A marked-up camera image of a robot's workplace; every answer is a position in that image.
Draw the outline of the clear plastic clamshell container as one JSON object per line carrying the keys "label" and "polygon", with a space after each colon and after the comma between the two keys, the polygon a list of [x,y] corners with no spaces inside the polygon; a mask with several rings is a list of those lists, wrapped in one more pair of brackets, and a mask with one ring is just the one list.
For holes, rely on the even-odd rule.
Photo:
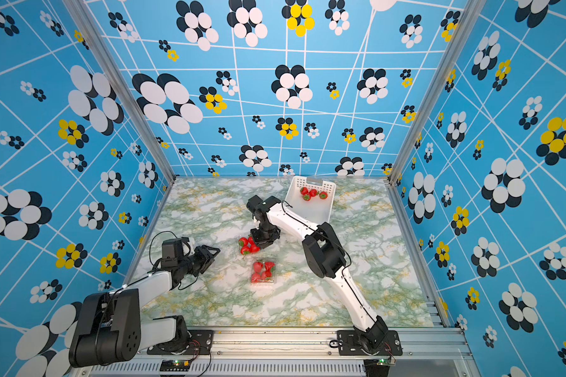
{"label": "clear plastic clamshell container", "polygon": [[273,260],[256,260],[252,264],[251,284],[273,284],[277,264]]}

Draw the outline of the white perforated plastic basket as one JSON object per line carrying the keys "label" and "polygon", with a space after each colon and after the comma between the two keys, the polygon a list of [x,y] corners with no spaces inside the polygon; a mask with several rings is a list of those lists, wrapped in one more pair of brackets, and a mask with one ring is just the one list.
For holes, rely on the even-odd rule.
{"label": "white perforated plastic basket", "polygon": [[291,211],[314,223],[329,222],[336,193],[334,182],[295,176],[285,202]]}

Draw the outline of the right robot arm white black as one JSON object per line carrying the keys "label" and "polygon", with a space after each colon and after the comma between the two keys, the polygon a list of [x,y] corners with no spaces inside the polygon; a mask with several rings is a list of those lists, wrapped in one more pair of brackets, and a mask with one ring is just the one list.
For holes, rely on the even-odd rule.
{"label": "right robot arm white black", "polygon": [[368,354],[381,351],[388,326],[352,278],[349,270],[352,259],[333,227],[328,222],[318,224],[302,218],[292,211],[290,204],[274,196],[267,199],[253,196],[246,207],[257,223],[257,227],[250,230],[257,245],[267,248],[283,232],[300,241],[310,270],[333,287],[349,312],[361,349]]}

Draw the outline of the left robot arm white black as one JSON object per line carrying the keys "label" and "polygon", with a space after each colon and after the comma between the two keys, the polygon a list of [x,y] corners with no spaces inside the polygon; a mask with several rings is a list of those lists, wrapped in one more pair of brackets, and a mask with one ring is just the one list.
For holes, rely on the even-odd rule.
{"label": "left robot arm white black", "polygon": [[215,262],[220,249],[194,246],[188,237],[165,240],[161,257],[143,278],[111,293],[85,298],[69,346],[69,363],[75,369],[130,361],[140,350],[154,348],[183,353],[198,343],[181,315],[150,321],[141,319],[142,308],[179,287],[186,276],[198,278]]}

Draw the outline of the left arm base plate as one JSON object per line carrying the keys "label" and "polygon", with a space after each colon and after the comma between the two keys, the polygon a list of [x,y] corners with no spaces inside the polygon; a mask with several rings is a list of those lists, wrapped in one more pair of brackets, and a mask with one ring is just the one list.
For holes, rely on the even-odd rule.
{"label": "left arm base plate", "polygon": [[215,332],[213,330],[191,329],[188,330],[186,334],[183,334],[179,339],[174,339],[170,342],[149,347],[146,353],[148,353],[148,355],[160,356],[209,355],[213,344],[214,334]]}

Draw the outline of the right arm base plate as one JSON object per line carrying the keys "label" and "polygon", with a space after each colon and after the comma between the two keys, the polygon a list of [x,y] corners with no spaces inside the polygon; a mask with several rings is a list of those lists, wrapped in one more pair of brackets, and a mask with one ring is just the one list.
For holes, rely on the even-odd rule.
{"label": "right arm base plate", "polygon": [[403,355],[402,344],[397,331],[388,330],[384,336],[369,337],[356,329],[338,330],[334,339],[341,356],[397,357]]}

